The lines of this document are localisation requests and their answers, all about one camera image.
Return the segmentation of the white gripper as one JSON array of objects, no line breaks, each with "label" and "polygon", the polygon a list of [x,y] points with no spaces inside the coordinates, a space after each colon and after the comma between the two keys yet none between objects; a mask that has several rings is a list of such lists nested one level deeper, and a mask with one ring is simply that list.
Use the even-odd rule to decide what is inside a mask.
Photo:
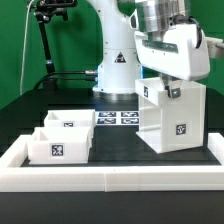
[{"label": "white gripper", "polygon": [[134,37],[141,65],[161,73],[160,79],[169,98],[181,96],[180,79],[195,81],[207,77],[210,72],[205,35],[202,35],[201,45],[197,48],[195,24],[179,24],[168,30],[162,49],[149,45],[146,33],[135,31]]}]

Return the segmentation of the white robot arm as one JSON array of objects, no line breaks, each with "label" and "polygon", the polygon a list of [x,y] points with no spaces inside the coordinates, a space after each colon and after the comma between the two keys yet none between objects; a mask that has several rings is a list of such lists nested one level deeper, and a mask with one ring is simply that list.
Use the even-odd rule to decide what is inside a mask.
[{"label": "white robot arm", "polygon": [[142,69],[169,84],[196,81],[210,72],[206,37],[189,15],[186,0],[87,0],[99,16],[103,59],[95,95],[111,100],[135,97]]}]

